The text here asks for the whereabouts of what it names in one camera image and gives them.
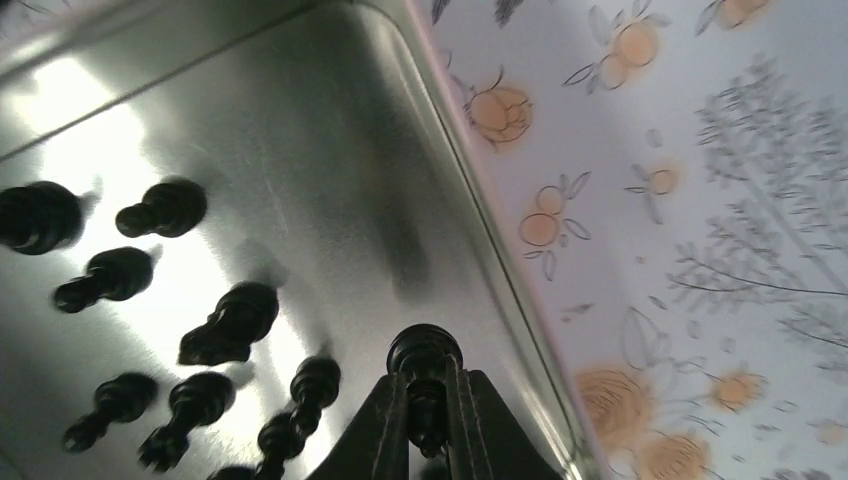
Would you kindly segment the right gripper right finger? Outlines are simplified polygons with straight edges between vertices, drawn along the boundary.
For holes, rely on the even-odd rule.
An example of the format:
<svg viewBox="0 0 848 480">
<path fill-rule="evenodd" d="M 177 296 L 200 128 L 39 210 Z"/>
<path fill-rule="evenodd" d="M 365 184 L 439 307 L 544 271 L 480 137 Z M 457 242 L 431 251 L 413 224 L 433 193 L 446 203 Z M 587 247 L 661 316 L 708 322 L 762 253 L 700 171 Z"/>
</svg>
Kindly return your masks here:
<svg viewBox="0 0 848 480">
<path fill-rule="evenodd" d="M 446 359 L 447 458 L 453 479 L 560 479 L 488 376 Z"/>
</svg>

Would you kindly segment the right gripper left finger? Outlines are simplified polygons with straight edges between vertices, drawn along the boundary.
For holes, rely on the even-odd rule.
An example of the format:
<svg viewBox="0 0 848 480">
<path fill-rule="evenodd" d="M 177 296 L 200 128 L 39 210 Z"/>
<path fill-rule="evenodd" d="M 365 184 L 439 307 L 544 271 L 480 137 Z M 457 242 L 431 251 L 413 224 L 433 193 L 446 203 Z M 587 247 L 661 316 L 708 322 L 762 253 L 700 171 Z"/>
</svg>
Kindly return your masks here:
<svg viewBox="0 0 848 480">
<path fill-rule="evenodd" d="M 407 378 L 382 376 L 309 480 L 409 477 Z"/>
</svg>

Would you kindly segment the silver tin with black pieces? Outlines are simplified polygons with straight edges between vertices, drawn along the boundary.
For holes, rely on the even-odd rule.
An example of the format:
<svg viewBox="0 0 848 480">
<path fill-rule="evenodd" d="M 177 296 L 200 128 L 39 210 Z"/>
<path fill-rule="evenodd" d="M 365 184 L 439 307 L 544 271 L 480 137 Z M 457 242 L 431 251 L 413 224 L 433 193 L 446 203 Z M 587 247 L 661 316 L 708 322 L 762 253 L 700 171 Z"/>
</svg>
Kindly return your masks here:
<svg viewBox="0 0 848 480">
<path fill-rule="evenodd" d="M 279 314 L 247 362 L 216 367 L 234 399 L 167 478 L 254 468 L 320 356 L 339 395 L 284 464 L 309 479 L 416 324 L 458 341 L 560 479 L 598 478 L 438 66 L 409 1 L 116 1 L 4 24 L 1 185 L 62 185 L 83 226 L 43 255 L 1 251 L 2 477 L 154 478 L 139 446 L 201 372 L 180 340 L 251 281 Z M 203 220 L 122 235 L 116 214 L 171 178 L 205 190 Z"/>
</svg>

